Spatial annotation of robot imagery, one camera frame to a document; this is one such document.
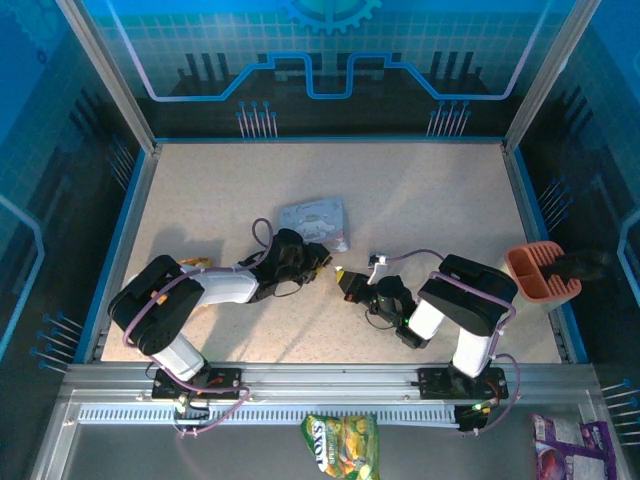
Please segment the glass panel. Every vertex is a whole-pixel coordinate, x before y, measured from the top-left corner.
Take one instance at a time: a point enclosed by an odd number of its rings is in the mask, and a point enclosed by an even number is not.
[[[88,0],[159,137],[502,136],[573,0]]]
[[[612,257],[572,301],[592,361],[640,382],[640,4],[604,0],[521,151],[552,240]]]
[[[138,145],[55,2],[0,14],[0,476],[28,478]]]

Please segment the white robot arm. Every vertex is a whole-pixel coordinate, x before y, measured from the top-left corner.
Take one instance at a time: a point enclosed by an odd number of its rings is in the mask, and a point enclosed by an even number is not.
[[[256,264],[258,255],[264,260]],[[230,268],[181,265],[161,255],[118,293],[108,312],[133,346],[179,380],[197,384],[199,374],[206,377],[207,362],[180,333],[195,308],[260,301],[273,295],[281,282],[302,286],[313,281],[330,261],[326,248],[304,244],[298,233],[288,229],[273,236],[268,252],[258,252]],[[161,290],[166,292],[158,296]]]
[[[416,303],[400,277],[370,285],[365,275],[338,272],[345,300],[363,303],[369,313],[396,327],[411,348],[424,348],[445,317],[460,326],[452,366],[475,379],[485,369],[506,320],[515,315],[511,301],[518,287],[508,275],[456,255],[447,256],[418,292]]]

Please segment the beige tabletop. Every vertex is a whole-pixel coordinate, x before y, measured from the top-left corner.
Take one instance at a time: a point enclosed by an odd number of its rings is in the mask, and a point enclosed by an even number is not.
[[[370,252],[431,248],[506,270],[504,252],[525,243],[499,145],[442,143],[263,143],[165,145],[127,276],[155,256],[208,256],[230,265],[260,250],[257,217],[277,228],[280,208],[339,195],[351,249],[333,264],[367,273]],[[414,294],[438,266],[414,256],[391,273]],[[286,293],[283,285],[279,293]],[[515,300],[518,315],[498,352],[521,362],[558,362],[553,332],[538,306]],[[346,303],[330,269],[287,298],[196,310],[182,332],[210,361],[294,363],[447,362],[458,327],[445,320],[424,350],[393,330],[378,331],[364,307]],[[111,325],[103,361],[146,361]]]

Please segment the yellow snack bag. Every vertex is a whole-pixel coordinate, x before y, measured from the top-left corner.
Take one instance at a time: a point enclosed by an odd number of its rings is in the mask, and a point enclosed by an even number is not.
[[[335,478],[380,480],[375,416],[307,415],[301,429],[322,472]]]

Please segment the orange plastic holder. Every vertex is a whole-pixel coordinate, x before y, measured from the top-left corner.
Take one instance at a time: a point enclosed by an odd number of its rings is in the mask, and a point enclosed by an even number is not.
[[[575,278],[566,285],[558,275],[544,279],[540,267],[552,264],[560,255],[564,251],[555,242],[528,243],[507,251],[507,266],[524,298],[532,303],[567,301],[582,291],[582,283]]]

